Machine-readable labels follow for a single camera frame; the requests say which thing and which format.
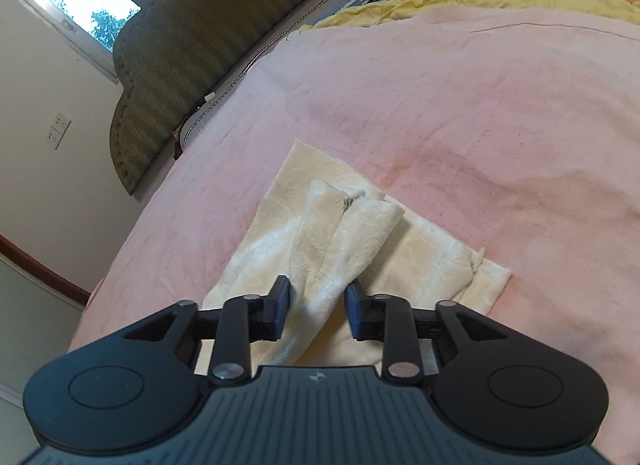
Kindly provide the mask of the cream white pants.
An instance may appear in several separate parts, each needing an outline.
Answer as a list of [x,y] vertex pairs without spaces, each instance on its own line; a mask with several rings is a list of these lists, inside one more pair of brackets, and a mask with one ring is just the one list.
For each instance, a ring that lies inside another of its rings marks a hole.
[[343,289],[352,280],[416,308],[455,300],[486,315],[511,272],[346,163],[297,142],[203,306],[265,293],[279,275],[293,286],[285,328],[279,341],[250,346],[253,367],[379,367],[381,344],[350,333]]

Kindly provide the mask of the white wardrobe doors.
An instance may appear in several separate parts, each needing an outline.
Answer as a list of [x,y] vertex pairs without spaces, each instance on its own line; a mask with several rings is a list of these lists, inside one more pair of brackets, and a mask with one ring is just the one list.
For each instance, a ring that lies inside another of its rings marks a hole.
[[40,367],[64,355],[82,307],[1,259],[1,462],[17,464],[38,447],[23,393]]

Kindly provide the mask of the pink bed blanket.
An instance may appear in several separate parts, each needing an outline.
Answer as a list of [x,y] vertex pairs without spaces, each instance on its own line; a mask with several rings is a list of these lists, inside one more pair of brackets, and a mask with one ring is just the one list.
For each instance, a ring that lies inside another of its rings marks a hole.
[[217,283],[295,142],[340,159],[512,277],[491,315],[594,367],[596,445],[639,459],[639,30],[450,7],[290,36],[146,205],[81,347]]

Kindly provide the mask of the olive green padded headboard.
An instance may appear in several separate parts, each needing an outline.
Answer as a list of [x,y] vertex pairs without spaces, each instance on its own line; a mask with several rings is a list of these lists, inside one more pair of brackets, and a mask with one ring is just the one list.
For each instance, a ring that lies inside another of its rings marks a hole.
[[210,89],[306,0],[132,0],[113,47],[122,95],[112,119],[115,172],[134,193],[171,134]]

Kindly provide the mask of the brown wooden door frame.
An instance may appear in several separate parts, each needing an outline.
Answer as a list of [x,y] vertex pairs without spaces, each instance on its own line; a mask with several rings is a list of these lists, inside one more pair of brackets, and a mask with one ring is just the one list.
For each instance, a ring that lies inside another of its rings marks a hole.
[[81,306],[87,305],[90,298],[89,292],[44,266],[40,261],[27,254],[26,251],[3,237],[3,235],[0,237],[0,247],[1,255],[15,263],[18,268],[26,271],[32,277],[48,285],[53,291],[73,300],[75,303],[79,303]]

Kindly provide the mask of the white wall socket plate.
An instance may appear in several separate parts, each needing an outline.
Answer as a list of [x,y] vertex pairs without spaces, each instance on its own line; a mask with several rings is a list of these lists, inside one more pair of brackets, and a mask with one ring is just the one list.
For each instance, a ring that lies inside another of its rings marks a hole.
[[62,139],[70,128],[72,121],[70,118],[61,111],[56,113],[54,121],[47,132],[47,143],[50,144],[53,150],[58,150]]

